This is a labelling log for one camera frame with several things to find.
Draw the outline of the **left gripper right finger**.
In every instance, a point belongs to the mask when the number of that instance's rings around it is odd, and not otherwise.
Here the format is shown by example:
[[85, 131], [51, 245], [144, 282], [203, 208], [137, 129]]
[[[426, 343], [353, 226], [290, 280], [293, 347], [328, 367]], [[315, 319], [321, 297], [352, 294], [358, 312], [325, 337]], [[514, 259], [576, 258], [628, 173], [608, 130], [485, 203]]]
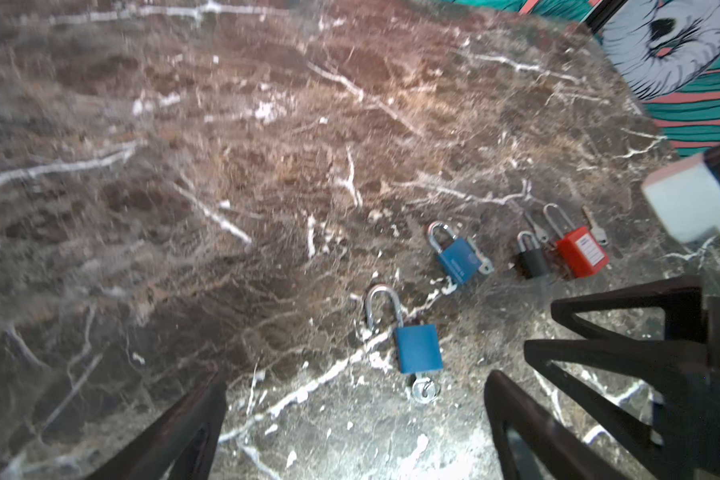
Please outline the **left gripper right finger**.
[[484, 386], [493, 443], [505, 479], [624, 477], [580, 442], [512, 379], [493, 370]]

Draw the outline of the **red padlock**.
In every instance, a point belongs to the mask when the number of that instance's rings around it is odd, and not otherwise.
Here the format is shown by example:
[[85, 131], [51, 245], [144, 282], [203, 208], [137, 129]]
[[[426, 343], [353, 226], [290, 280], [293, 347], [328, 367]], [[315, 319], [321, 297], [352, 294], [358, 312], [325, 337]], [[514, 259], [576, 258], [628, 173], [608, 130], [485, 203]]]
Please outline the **red padlock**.
[[543, 207], [543, 215], [557, 235], [555, 247], [575, 278], [593, 276], [610, 261], [588, 227], [576, 226], [567, 213], [555, 203]]

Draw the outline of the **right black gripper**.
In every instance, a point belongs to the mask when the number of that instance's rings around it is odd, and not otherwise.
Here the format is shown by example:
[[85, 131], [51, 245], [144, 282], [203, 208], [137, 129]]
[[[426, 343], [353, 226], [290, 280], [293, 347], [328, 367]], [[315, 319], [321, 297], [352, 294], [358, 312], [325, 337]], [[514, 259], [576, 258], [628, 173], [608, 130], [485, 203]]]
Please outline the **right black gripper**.
[[[637, 308], [661, 309], [664, 338], [675, 341], [617, 340], [623, 336], [580, 316]], [[685, 275], [558, 299], [550, 309], [555, 322], [590, 340], [529, 340], [525, 360], [649, 472], [720, 479], [720, 297], [703, 310], [701, 278]], [[621, 407], [647, 386], [663, 399], [651, 424]]]

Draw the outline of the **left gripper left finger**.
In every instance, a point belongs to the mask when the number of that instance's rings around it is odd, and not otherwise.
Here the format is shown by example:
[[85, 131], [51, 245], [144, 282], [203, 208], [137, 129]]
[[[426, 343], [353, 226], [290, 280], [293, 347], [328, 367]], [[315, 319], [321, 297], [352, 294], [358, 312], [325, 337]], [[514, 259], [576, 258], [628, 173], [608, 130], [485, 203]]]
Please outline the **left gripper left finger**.
[[207, 479], [227, 412], [226, 389], [213, 374], [88, 477]]

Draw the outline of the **small black padlock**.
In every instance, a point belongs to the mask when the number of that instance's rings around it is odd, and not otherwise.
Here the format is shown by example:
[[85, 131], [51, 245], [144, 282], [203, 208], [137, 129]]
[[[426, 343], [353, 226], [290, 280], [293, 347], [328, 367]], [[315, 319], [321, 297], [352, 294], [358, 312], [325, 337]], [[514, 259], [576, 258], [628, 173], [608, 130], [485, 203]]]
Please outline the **small black padlock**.
[[551, 269], [534, 233], [524, 230], [517, 235], [517, 262], [526, 279], [547, 277]]

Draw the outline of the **small silver key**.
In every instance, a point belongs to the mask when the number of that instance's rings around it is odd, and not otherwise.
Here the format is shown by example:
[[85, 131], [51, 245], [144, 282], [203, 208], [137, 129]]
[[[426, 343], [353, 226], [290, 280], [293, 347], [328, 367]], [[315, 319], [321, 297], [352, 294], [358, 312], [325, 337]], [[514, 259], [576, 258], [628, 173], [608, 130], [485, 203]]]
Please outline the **small silver key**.
[[592, 210], [586, 206], [583, 205], [581, 207], [582, 212], [586, 218], [586, 220], [589, 223], [590, 232], [592, 233], [594, 239], [597, 241], [597, 243], [603, 247], [609, 245], [609, 239], [607, 236], [607, 233], [605, 230], [598, 224]]

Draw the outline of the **black padlock silver key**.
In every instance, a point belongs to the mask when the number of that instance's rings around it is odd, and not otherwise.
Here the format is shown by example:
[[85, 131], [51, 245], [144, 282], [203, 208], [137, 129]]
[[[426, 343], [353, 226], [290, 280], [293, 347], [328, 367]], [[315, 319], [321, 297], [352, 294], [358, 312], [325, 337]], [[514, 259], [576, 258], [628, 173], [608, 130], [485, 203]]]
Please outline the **black padlock silver key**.
[[522, 215], [525, 218], [525, 220], [527, 221], [527, 223], [530, 225], [530, 227], [532, 228], [533, 233], [536, 236], [536, 238], [538, 239], [538, 241], [540, 243], [544, 243], [544, 244], [548, 243], [550, 240], [550, 235], [549, 235], [548, 231], [545, 228], [543, 228], [542, 225], [533, 218], [533, 216], [531, 215], [530, 212], [523, 211]]

